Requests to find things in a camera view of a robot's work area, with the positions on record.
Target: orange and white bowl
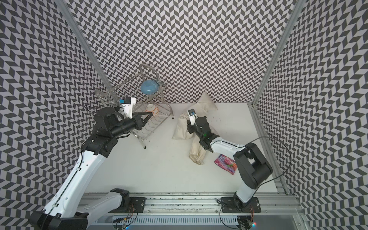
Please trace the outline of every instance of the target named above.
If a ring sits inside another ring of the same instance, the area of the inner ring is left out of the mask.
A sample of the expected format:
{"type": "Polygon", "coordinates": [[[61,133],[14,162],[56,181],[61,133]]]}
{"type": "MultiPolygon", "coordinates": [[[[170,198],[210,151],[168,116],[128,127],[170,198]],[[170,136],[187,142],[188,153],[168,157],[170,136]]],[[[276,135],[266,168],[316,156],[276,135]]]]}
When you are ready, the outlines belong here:
{"type": "Polygon", "coordinates": [[[157,115],[159,111],[160,111],[159,108],[154,104],[148,104],[146,106],[146,112],[149,112],[149,113],[151,112],[153,113],[153,115],[157,115]]]}

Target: metal dish rack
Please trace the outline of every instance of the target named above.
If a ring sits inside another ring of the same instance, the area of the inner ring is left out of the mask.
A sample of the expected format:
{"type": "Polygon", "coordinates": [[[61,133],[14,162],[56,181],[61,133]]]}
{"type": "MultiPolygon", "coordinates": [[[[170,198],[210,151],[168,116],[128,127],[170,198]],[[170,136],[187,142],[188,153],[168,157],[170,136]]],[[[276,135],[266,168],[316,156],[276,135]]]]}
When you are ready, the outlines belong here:
{"type": "Polygon", "coordinates": [[[99,101],[102,103],[102,105],[104,105],[104,106],[116,106],[116,105],[114,105],[113,100],[112,100],[112,91],[117,91],[120,87],[122,87],[123,85],[125,85],[127,83],[132,84],[134,86],[134,85],[137,84],[137,82],[136,82],[137,80],[138,80],[138,82],[140,82],[140,80],[142,82],[144,82],[145,80],[153,80],[153,81],[156,81],[159,84],[159,90],[155,94],[152,94],[152,95],[142,94],[142,92],[140,90],[140,85],[139,85],[138,89],[135,92],[133,92],[132,95],[130,95],[131,97],[135,97],[137,99],[138,98],[143,98],[142,103],[139,103],[139,104],[135,105],[135,107],[133,108],[133,113],[145,112],[145,108],[148,104],[154,104],[159,108],[158,114],[155,115],[155,116],[152,116],[152,118],[147,122],[147,124],[142,128],[142,130],[133,130],[133,131],[131,131],[131,133],[138,138],[138,140],[141,143],[141,145],[143,146],[143,148],[146,148],[146,145],[145,145],[144,141],[168,117],[174,115],[173,109],[165,101],[165,97],[164,97],[164,94],[163,94],[163,91],[167,88],[167,85],[161,81],[160,76],[157,73],[157,71],[151,66],[148,66],[146,64],[140,64],[138,74],[128,78],[127,80],[125,80],[124,82],[117,85],[112,90],[110,90],[106,93],[103,93],[100,90],[96,90],[95,94],[96,94],[97,98],[99,99],[99,101]],[[156,79],[146,77],[145,69],[148,69],[148,70],[152,71],[154,73],[154,75],[156,76],[156,79]]]}

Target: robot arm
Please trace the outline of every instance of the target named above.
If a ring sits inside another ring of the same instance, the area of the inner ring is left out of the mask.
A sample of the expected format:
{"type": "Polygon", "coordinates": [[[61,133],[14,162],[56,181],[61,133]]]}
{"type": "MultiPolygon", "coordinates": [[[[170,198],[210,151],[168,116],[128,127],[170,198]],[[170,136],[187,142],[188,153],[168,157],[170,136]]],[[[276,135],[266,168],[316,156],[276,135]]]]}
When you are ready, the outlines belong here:
{"type": "Polygon", "coordinates": [[[226,141],[211,132],[206,117],[197,117],[194,109],[188,111],[187,130],[196,133],[205,150],[223,154],[235,161],[242,184],[235,193],[239,208],[245,206],[259,185],[272,174],[272,167],[254,143],[239,145],[226,141]]]}
{"type": "MultiPolygon", "coordinates": [[[[127,99],[125,102],[135,104],[135,98],[127,99]]],[[[117,144],[118,137],[133,129],[141,130],[152,117],[152,113],[132,113],[131,106],[127,105],[127,111],[124,111],[128,116],[126,118],[118,112],[119,107],[105,107],[95,114],[96,124],[92,134],[82,145],[82,153],[69,176],[43,212],[33,212],[29,217],[35,229],[84,230],[109,211],[122,206],[128,208],[129,192],[116,188],[105,197],[77,210],[89,182],[117,144]]]]}

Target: candy package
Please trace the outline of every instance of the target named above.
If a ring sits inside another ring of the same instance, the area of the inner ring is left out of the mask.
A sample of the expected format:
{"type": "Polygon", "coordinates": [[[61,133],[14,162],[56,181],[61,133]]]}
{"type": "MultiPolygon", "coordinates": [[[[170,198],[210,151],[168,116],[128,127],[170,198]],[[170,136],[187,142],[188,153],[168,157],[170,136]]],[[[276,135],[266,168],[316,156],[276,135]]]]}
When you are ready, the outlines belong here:
{"type": "Polygon", "coordinates": [[[238,168],[235,161],[222,154],[220,154],[219,157],[215,160],[215,164],[230,172],[232,175],[234,175],[236,169],[238,168]]]}

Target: chevron patterned wall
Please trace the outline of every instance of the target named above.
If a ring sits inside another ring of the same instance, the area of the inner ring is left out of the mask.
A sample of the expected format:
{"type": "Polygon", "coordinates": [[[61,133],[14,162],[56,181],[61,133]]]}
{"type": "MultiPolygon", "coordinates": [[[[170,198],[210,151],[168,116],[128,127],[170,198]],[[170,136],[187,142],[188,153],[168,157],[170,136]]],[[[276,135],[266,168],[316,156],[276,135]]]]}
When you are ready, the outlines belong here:
{"type": "Polygon", "coordinates": [[[367,9],[307,1],[258,104],[313,229],[368,229],[367,9]]]}
{"type": "Polygon", "coordinates": [[[251,101],[295,0],[66,2],[112,85],[146,63],[168,84],[168,102],[188,103],[203,92],[251,101]]]}
{"type": "Polygon", "coordinates": [[[30,229],[72,169],[92,125],[81,103],[102,85],[50,0],[1,0],[0,37],[0,229],[30,229]]]}

